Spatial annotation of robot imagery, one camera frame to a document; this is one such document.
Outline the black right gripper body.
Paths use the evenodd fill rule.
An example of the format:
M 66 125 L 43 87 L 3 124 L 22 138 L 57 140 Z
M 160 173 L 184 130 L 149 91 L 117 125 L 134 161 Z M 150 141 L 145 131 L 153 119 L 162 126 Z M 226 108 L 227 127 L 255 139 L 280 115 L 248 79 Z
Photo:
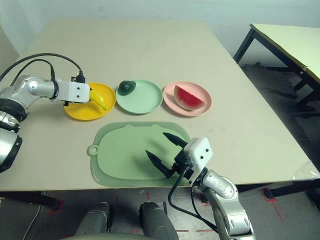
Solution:
M 172 170 L 179 175 L 184 171 L 184 168 L 188 165 L 189 160 L 182 149 L 174 158 L 174 163 L 172 165 Z

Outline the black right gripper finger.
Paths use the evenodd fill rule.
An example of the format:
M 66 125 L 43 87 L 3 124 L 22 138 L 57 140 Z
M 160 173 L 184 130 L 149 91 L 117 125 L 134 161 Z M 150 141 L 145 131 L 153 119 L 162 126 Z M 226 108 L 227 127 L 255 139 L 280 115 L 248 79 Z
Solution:
M 173 135 L 171 133 L 163 133 L 163 135 L 174 145 L 184 148 L 188 143 L 181 139 L 180 137 Z
M 172 169 L 167 168 L 164 164 L 162 164 L 162 161 L 156 155 L 149 152 L 148 150 L 146 150 L 145 152 L 146 152 L 149 160 L 152 162 L 152 164 L 158 170 L 160 170 L 167 179 L 170 179 L 173 176 L 174 171 Z

